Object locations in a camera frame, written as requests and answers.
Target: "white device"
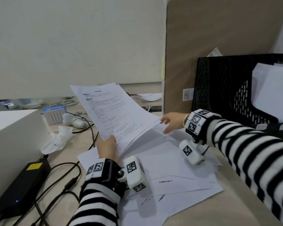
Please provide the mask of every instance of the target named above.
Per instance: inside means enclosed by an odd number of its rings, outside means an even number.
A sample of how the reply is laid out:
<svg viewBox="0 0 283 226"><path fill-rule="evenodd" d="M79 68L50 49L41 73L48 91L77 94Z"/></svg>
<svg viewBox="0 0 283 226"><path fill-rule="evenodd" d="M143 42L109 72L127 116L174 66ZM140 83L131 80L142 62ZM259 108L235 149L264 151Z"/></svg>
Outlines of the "white device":
<svg viewBox="0 0 283 226"><path fill-rule="evenodd" d="M51 108L44 108L42 113L45 116L48 125L52 125L62 123L62 115L67 113L67 110L65 106L57 106Z"/></svg>
<svg viewBox="0 0 283 226"><path fill-rule="evenodd" d="M194 143L193 141L183 140L179 144L179 149L184 152L186 159L192 165L199 165L205 160L205 157L202 156L202 152L199 149L201 142L202 141Z"/></svg>
<svg viewBox="0 0 283 226"><path fill-rule="evenodd" d="M0 111L0 196L51 140L38 110Z"/></svg>
<svg viewBox="0 0 283 226"><path fill-rule="evenodd" d="M124 165L125 168L119 172L123 174L123 176L118 179L119 182L127 181L129 189L133 189L136 192L149 186L144 168L137 156L130 156L124 159Z"/></svg>
<svg viewBox="0 0 283 226"><path fill-rule="evenodd" d="M73 126L75 128L85 128L86 122L80 119L77 119L74 115L70 113L65 113L62 115L63 125L65 126Z"/></svg>

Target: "desk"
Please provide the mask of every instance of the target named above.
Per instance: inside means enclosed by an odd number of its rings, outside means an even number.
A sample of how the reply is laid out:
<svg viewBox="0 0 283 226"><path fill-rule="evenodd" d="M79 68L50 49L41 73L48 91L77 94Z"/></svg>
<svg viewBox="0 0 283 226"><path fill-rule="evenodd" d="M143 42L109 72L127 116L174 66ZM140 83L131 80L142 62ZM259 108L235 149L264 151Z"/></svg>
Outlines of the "desk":
<svg viewBox="0 0 283 226"><path fill-rule="evenodd" d="M143 99L135 98L141 106L145 106L148 102ZM161 105L161 102L150 102L151 105ZM78 104L68 107L71 113L84 111L83 107ZM57 131L57 125L48 126L49 130ZM94 136L97 128L93 127ZM53 167L63 162L77 162L77 156L85 152L92 144L91 131L87 130L83 133L75 134L68 141L63 150L52 153L48 160ZM224 188L224 191L198 203L172 217L167 219L164 226L283 226L269 211L267 207L257 198L257 196L246 186L241 178L229 165L222 153L213 148L211 151L218 157L222 163L217 173L217 179ZM51 183L61 177L68 171L72 165L64 165L57 167L48 177L44 188L45 190ZM73 191L76 194L80 192L80 186L83 184L86 172L82 168L82 176L74 186ZM75 168L51 190L39 202L42 211L64 188L64 185L78 174ZM72 215L78 208L78 202L69 194L64 195L52 207L47 216L47 221L51 226L65 226ZM35 208L20 222L21 226L30 226L39 217ZM17 218L3 220L0 225L10 226Z"/></svg>

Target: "black plastic basket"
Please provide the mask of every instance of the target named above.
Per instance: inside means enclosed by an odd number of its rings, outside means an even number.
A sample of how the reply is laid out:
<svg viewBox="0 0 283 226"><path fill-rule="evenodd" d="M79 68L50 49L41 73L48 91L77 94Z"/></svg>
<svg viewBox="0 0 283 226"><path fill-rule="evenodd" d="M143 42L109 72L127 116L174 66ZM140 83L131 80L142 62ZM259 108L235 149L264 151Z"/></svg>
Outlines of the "black plastic basket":
<svg viewBox="0 0 283 226"><path fill-rule="evenodd" d="M203 57L198 59L192 111L205 109L224 118L256 128L269 125L266 132L283 138L278 119L251 103L252 71L257 63L283 64L283 54Z"/></svg>

